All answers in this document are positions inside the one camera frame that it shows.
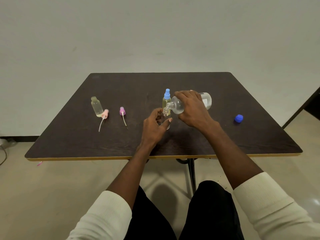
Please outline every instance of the left hand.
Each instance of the left hand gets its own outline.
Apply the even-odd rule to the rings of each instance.
[[[151,149],[161,140],[165,134],[172,118],[167,119],[162,125],[158,125],[158,121],[162,115],[162,108],[154,109],[150,116],[143,121],[143,131],[141,138],[141,146],[149,146]]]

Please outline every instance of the tiled floor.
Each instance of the tiled floor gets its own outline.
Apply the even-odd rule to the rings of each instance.
[[[320,222],[320,121],[302,111],[286,132],[304,150],[301,155],[253,160]],[[44,162],[37,167],[24,158],[31,145],[9,148],[9,157],[0,167],[0,239],[65,239],[127,161]],[[232,192],[218,160],[196,160],[195,173],[197,183],[214,180]],[[140,185],[178,236],[191,197],[188,166],[175,160],[150,160]],[[234,201],[245,239],[259,239]]]

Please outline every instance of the white sleeve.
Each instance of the white sleeve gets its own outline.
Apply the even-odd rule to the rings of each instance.
[[[320,224],[266,172],[239,185],[234,195],[261,239],[320,239]]]
[[[103,191],[67,240],[124,239],[131,217],[132,211],[121,196]]]

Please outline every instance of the table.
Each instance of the table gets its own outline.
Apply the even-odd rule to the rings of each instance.
[[[162,106],[170,89],[208,92],[208,110],[230,138],[250,157],[292,156],[302,149],[229,72],[91,73],[44,130],[25,157],[29,161],[130,159],[140,143],[143,120]],[[96,96],[108,118],[98,128],[90,98]],[[120,107],[126,111],[124,125]],[[150,159],[187,159],[195,191],[194,159],[215,152],[196,129],[171,113],[173,121]],[[243,115],[237,123],[234,117]]]

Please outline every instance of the black pants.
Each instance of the black pants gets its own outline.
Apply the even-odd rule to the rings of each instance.
[[[177,239],[172,227],[139,186],[128,239]],[[214,181],[200,183],[189,203],[179,239],[244,239],[231,194]]]

